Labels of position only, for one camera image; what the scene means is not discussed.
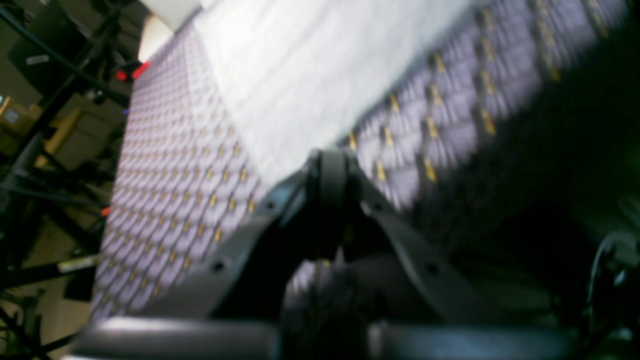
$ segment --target bolt hole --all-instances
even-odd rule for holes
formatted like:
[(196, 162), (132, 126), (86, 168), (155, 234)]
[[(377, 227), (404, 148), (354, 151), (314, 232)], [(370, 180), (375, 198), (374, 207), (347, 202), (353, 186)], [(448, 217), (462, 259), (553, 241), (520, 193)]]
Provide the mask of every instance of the bolt hole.
[(424, 268), (431, 275), (438, 275), (438, 273), (440, 272), (438, 270), (438, 267), (435, 264), (428, 263), (428, 264), (424, 265)]
[(213, 265), (213, 272), (221, 272), (225, 269), (225, 264), (222, 261), (219, 261)]

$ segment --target white fabric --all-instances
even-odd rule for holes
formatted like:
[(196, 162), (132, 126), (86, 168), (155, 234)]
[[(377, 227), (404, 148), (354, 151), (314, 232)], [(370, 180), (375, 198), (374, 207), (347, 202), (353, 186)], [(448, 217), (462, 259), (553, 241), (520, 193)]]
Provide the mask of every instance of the white fabric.
[(223, 101), (272, 185), (335, 143), (473, 0), (233, 0), (195, 25)]

